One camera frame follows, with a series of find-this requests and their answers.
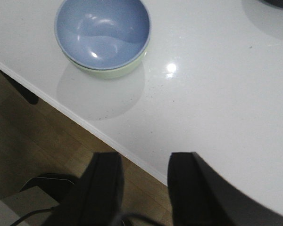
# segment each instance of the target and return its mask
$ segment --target black cable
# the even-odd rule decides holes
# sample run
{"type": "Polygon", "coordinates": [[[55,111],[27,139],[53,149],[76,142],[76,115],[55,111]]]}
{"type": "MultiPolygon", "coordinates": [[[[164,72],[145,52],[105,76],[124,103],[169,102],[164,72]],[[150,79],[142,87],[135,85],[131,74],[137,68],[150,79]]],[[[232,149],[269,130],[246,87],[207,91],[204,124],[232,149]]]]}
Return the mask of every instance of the black cable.
{"type": "Polygon", "coordinates": [[[121,221],[123,219],[127,219],[127,218],[135,218],[141,221],[144,221],[148,224],[154,225],[154,226],[165,226],[155,220],[150,219],[149,217],[146,217],[142,214],[138,214],[138,213],[118,213],[114,219],[111,221],[110,226],[119,226],[121,221]]]}
{"type": "Polygon", "coordinates": [[[15,221],[14,223],[12,223],[10,226],[16,226],[18,224],[20,224],[22,221],[26,220],[27,218],[29,218],[32,215],[35,215],[37,213],[46,213],[46,212],[51,212],[56,208],[56,206],[48,208],[48,209],[43,209],[43,210],[35,210],[32,211],[26,215],[24,215],[23,217],[21,217],[20,219],[18,219],[17,221],[15,221]]]}

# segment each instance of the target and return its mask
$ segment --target wooden floor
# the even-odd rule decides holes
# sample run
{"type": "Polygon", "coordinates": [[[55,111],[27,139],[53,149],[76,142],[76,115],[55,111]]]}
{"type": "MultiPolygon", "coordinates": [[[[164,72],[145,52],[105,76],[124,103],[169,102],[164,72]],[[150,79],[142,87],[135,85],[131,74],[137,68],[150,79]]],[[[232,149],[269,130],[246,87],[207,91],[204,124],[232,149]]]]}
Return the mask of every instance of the wooden floor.
{"type": "MultiPolygon", "coordinates": [[[[92,153],[110,151],[114,150],[44,101],[28,104],[0,74],[0,199],[41,173],[81,176],[92,153]]],[[[172,225],[166,186],[126,158],[123,165],[123,210],[172,225]]]]}

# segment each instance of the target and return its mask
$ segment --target white table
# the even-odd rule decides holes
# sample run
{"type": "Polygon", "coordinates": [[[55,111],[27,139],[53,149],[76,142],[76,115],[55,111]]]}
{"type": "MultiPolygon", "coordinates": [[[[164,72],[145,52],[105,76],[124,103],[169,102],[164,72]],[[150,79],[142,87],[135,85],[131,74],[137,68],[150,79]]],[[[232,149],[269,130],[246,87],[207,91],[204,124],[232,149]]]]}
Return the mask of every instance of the white table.
{"type": "Polygon", "coordinates": [[[144,0],[141,66],[117,80],[76,69],[56,43],[62,0],[0,0],[0,69],[166,183],[196,151],[283,214],[283,10],[259,0],[144,0]]]}

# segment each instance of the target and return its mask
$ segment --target bowl rim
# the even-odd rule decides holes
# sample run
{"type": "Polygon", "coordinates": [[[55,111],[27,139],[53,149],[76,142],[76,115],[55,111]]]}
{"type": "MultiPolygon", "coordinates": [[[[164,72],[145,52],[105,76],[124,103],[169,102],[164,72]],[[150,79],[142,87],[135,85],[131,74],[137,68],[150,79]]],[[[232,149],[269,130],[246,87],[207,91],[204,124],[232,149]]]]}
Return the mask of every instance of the bowl rim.
{"type": "Polygon", "coordinates": [[[64,49],[63,45],[61,44],[60,40],[59,40],[59,37],[58,37],[58,29],[57,29],[57,22],[58,22],[58,16],[60,14],[60,11],[61,9],[63,8],[63,6],[65,5],[65,3],[67,1],[72,1],[72,0],[63,0],[63,2],[61,3],[61,5],[59,6],[57,12],[56,12],[56,16],[55,16],[55,21],[54,21],[54,32],[55,32],[55,37],[56,37],[56,40],[58,42],[58,45],[60,46],[60,48],[62,49],[63,53],[69,58],[71,59],[73,62],[77,63],[78,65],[82,66],[82,67],[85,67],[85,68],[88,68],[88,69],[91,69],[91,70],[96,70],[96,71],[106,71],[106,70],[114,70],[114,69],[117,69],[117,68],[121,68],[121,67],[124,67],[128,64],[130,64],[131,62],[135,61],[144,51],[145,49],[147,48],[148,44],[149,44],[149,41],[150,41],[150,37],[151,37],[151,30],[152,30],[152,23],[151,23],[151,18],[150,18],[150,13],[147,9],[147,7],[145,6],[145,4],[143,3],[142,0],[137,0],[139,1],[144,9],[146,10],[146,13],[147,13],[147,16],[148,16],[148,19],[149,19],[149,32],[148,32],[148,36],[147,36],[147,40],[146,42],[144,43],[143,47],[140,49],[140,51],[135,54],[134,57],[132,57],[131,59],[129,59],[128,61],[122,63],[122,64],[119,64],[117,66],[114,66],[114,67],[101,67],[101,68],[98,68],[98,67],[91,67],[90,65],[85,65],[83,64],[82,62],[76,60],[75,58],[73,58],[71,55],[69,55],[67,53],[67,51],[64,49]]]}

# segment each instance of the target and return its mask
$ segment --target blue bowl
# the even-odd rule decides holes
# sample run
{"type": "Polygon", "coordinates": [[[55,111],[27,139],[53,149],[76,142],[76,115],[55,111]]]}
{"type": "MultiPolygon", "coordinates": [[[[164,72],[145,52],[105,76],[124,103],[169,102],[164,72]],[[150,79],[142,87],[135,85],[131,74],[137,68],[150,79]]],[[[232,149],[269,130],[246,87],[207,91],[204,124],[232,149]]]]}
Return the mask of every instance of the blue bowl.
{"type": "Polygon", "coordinates": [[[111,70],[145,51],[150,18],[140,0],[65,0],[55,34],[62,51],[78,65],[111,70]]]}

